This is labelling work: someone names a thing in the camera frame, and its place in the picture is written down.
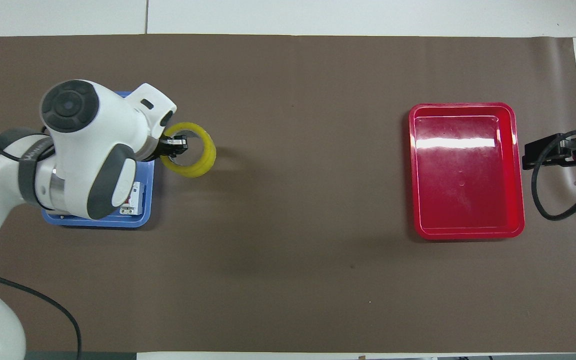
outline red plastic tray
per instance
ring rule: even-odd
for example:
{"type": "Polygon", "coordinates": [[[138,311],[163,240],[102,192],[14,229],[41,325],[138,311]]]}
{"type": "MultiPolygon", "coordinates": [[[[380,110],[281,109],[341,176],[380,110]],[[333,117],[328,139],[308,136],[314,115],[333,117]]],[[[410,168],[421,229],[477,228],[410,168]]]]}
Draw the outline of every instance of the red plastic tray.
{"type": "Polygon", "coordinates": [[[501,102],[410,110],[414,227],[428,240],[516,237],[524,198],[515,113],[501,102]]]}

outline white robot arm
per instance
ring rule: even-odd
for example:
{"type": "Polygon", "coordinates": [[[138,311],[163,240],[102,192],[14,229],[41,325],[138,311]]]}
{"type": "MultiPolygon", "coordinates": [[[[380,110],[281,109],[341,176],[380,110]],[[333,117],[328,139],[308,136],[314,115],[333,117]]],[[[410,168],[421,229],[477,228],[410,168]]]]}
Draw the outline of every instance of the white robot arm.
{"type": "MultiPolygon", "coordinates": [[[[136,162],[185,150],[185,141],[162,135],[176,110],[149,84],[126,98],[87,80],[56,85],[40,109],[50,136],[25,128],[0,134],[0,227],[23,203],[87,219],[109,215],[130,194],[136,162]]],[[[22,326],[0,300],[0,360],[24,356],[22,326]]]]}

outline round black joint cap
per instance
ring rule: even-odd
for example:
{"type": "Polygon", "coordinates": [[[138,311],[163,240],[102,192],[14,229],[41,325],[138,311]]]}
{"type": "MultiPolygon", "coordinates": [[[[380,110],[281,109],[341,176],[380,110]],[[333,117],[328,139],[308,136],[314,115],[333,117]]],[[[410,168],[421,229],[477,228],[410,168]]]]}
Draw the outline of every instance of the round black joint cap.
{"type": "Polygon", "coordinates": [[[41,102],[46,126],[60,133],[85,128],[97,116],[99,98],[91,83],[69,80],[50,89],[41,102]]]}

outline yellow ring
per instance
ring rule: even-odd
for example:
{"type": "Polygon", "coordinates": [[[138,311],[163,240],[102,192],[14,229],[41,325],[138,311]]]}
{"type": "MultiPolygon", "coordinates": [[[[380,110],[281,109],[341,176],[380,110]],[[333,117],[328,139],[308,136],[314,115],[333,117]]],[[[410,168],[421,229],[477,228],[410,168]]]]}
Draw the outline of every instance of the yellow ring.
{"type": "Polygon", "coordinates": [[[161,156],[161,162],[169,168],[170,170],[178,173],[186,178],[198,178],[205,173],[208,173],[213,165],[215,164],[215,159],[217,158],[217,148],[215,148],[215,143],[213,139],[208,135],[208,132],[204,130],[201,126],[192,122],[180,122],[172,125],[164,131],[164,135],[167,137],[172,137],[174,134],[181,132],[183,130],[190,130],[199,136],[201,142],[203,143],[203,153],[197,162],[192,165],[183,166],[174,163],[169,157],[161,156]]]}

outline white table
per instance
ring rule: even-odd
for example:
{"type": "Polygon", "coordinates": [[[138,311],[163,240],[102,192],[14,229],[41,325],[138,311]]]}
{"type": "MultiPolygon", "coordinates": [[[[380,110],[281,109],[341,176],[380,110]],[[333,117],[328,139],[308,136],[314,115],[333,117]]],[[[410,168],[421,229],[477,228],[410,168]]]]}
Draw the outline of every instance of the white table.
{"type": "MultiPolygon", "coordinates": [[[[576,0],[79,0],[76,5],[71,0],[0,0],[0,36],[95,34],[573,37],[576,57],[576,0]]],[[[440,354],[184,352],[142,353],[138,359],[339,360],[360,355],[440,354]]]]}

